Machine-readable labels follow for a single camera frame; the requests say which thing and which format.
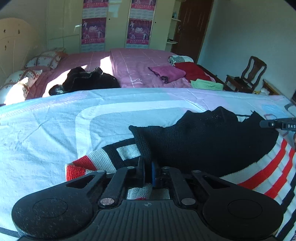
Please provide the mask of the patterned pillow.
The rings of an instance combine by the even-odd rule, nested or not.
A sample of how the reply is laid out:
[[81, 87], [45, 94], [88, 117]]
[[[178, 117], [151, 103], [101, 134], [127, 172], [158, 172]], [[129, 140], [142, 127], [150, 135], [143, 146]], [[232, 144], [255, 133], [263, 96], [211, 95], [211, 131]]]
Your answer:
[[25, 101], [30, 88], [42, 72], [42, 70], [20, 70], [11, 74], [1, 86], [1, 105]]
[[25, 66], [25, 69], [50, 71], [55, 70], [60, 61], [68, 55], [63, 51], [48, 51], [32, 58]]

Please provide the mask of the upper left pink poster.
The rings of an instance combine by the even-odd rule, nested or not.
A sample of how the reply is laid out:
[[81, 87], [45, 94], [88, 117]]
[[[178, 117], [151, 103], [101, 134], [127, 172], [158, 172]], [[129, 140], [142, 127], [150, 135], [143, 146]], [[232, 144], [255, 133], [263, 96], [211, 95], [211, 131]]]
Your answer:
[[106, 18], [109, 0], [84, 0], [83, 19]]

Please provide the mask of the lower right pink poster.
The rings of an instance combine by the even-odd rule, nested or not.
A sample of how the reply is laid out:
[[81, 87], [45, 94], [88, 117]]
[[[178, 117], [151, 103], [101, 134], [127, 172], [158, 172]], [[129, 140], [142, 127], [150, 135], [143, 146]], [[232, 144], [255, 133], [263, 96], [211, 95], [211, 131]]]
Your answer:
[[152, 21], [129, 19], [126, 48], [148, 49], [151, 35]]

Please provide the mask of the near patterned pillow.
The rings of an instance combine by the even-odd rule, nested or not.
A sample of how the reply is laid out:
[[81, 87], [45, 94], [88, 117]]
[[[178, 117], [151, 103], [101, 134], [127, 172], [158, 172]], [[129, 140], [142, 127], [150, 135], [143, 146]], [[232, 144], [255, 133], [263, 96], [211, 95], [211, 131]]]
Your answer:
[[1, 105], [25, 101], [30, 88], [42, 72], [42, 70], [20, 70], [11, 74], [1, 86]]

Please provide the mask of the wall shelves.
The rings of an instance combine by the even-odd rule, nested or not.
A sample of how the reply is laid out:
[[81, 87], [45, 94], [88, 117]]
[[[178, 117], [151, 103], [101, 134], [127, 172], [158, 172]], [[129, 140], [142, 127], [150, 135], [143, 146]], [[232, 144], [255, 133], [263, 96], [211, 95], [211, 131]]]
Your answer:
[[173, 13], [171, 15], [171, 23], [170, 23], [170, 28], [169, 28], [168, 38], [167, 38], [167, 44], [176, 44], [175, 32], [176, 32], [177, 25], [180, 22], [180, 19], [179, 19], [180, 7], [181, 7], [181, 1], [175, 1]]

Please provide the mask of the black clothes pile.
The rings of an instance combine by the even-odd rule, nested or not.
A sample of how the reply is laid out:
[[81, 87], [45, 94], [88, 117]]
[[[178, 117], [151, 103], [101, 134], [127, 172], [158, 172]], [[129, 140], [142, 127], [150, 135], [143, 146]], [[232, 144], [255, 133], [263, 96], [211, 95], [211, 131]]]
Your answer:
[[95, 68], [92, 72], [87, 72], [82, 67], [76, 67], [69, 71], [63, 84], [54, 85], [49, 90], [49, 95], [112, 88], [120, 88], [118, 80], [114, 76], [104, 73], [100, 67]]

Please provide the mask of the dark wooden door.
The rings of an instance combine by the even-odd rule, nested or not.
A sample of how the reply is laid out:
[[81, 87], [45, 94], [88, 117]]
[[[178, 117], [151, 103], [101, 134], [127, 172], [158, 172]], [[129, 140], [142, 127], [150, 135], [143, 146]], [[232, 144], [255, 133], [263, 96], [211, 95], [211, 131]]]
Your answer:
[[181, 3], [179, 21], [171, 51], [198, 61], [210, 19], [213, 1], [187, 0]]

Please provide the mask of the striped folded cloth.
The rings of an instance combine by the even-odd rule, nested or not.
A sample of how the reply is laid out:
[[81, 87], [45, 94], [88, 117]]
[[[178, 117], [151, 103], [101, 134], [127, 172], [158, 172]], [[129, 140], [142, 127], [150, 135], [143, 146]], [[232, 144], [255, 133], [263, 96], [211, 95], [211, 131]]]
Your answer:
[[171, 55], [168, 62], [174, 66], [176, 63], [194, 62], [194, 60], [189, 56]]

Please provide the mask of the red folded cloth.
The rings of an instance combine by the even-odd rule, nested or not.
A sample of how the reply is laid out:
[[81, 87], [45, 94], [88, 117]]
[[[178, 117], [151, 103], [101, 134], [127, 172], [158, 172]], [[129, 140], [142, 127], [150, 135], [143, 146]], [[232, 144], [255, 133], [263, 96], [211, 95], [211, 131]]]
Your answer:
[[212, 81], [211, 78], [193, 62], [175, 63], [175, 67], [186, 73], [185, 78], [188, 82], [196, 81], [197, 79]]

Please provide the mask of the lower left pink poster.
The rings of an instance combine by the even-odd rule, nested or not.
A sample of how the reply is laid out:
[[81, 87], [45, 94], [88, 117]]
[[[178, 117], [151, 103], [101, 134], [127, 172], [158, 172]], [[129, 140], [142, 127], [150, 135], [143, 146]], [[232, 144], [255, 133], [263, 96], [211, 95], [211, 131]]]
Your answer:
[[102, 52], [105, 48], [106, 18], [82, 20], [81, 52]]

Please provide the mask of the pink poster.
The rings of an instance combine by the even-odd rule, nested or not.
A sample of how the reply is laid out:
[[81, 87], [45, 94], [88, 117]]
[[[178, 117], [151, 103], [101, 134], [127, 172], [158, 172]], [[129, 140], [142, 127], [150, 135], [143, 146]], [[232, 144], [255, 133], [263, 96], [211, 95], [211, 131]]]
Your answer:
[[81, 52], [102, 52], [105, 48], [106, 18], [82, 20]]
[[152, 21], [129, 19], [126, 48], [148, 49], [151, 35]]
[[129, 17], [131, 19], [152, 21], [156, 2], [156, 0], [132, 0]]
[[106, 18], [109, 0], [84, 0], [83, 19]]

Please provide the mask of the upper right pink poster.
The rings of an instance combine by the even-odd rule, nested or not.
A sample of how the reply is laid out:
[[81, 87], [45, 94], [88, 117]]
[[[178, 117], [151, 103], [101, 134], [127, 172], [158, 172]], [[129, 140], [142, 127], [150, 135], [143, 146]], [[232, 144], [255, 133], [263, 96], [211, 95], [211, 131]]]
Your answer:
[[132, 0], [129, 17], [131, 19], [152, 21], [156, 2], [156, 0]]

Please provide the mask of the far patterned pillow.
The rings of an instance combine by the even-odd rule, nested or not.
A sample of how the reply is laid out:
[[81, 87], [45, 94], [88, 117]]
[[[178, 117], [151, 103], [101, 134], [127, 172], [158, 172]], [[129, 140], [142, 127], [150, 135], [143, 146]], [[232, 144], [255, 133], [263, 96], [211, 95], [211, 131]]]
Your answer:
[[48, 51], [32, 58], [25, 66], [25, 69], [50, 71], [55, 70], [60, 61], [68, 55], [63, 51]]

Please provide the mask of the green folded cloth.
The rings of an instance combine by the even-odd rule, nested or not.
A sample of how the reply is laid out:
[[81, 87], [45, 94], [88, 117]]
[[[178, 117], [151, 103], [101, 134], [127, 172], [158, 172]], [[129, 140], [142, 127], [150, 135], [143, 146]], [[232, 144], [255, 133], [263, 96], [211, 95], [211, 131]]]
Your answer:
[[191, 86], [195, 89], [204, 89], [204, 90], [215, 90], [222, 91], [224, 85], [208, 80], [197, 79], [195, 81], [191, 80]]

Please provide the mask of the striped knit sweater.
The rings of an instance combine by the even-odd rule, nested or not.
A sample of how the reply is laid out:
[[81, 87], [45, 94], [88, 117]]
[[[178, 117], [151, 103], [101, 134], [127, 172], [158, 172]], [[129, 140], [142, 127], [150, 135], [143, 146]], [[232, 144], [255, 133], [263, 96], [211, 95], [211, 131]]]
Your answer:
[[283, 222], [278, 240], [295, 240], [295, 148], [276, 130], [261, 128], [258, 113], [240, 121], [223, 107], [187, 111], [168, 127], [130, 126], [132, 138], [119, 141], [67, 164], [66, 180], [105, 170], [136, 166], [143, 158], [188, 173], [200, 170], [277, 201]]

